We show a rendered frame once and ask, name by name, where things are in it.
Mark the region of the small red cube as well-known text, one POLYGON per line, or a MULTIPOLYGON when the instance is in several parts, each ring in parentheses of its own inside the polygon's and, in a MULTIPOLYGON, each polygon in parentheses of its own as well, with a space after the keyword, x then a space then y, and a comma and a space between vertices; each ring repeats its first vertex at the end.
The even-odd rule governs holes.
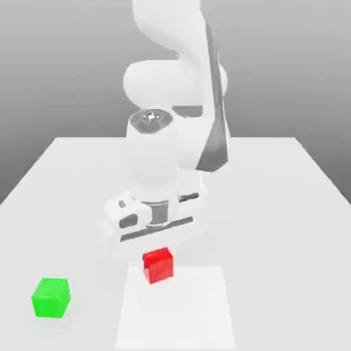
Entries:
POLYGON ((143 254, 143 273, 149 284, 173 276, 173 255, 167 247, 143 254))

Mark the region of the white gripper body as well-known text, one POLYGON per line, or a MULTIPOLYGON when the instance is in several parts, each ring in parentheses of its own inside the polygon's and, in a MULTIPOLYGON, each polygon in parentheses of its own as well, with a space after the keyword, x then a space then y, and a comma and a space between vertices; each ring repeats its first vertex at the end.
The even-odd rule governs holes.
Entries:
POLYGON ((204 212, 190 210, 163 228, 132 225, 136 214, 109 216, 110 242, 108 258, 114 261, 138 261, 142 255, 164 247, 174 250, 181 243, 204 233, 204 212))

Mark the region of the small green cube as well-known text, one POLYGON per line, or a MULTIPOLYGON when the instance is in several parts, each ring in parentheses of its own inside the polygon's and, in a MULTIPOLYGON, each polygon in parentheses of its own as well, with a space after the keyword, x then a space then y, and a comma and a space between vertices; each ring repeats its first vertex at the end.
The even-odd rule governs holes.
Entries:
POLYGON ((42 278, 31 297, 35 316, 60 319, 71 301, 65 278, 42 278))

